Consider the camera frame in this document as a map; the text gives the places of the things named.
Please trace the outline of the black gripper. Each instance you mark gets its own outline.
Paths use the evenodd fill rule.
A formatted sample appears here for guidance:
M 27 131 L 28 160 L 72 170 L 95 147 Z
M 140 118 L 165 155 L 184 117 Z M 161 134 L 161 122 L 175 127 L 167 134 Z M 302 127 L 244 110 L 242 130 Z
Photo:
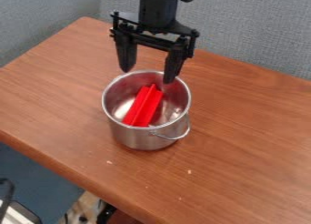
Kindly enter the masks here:
M 180 74 L 184 60 L 193 56 L 197 31 L 176 19 L 180 2 L 195 0 L 140 0 L 139 13 L 113 11 L 111 29 L 120 69 L 127 73 L 136 64 L 137 45 L 168 52 L 163 82 Z

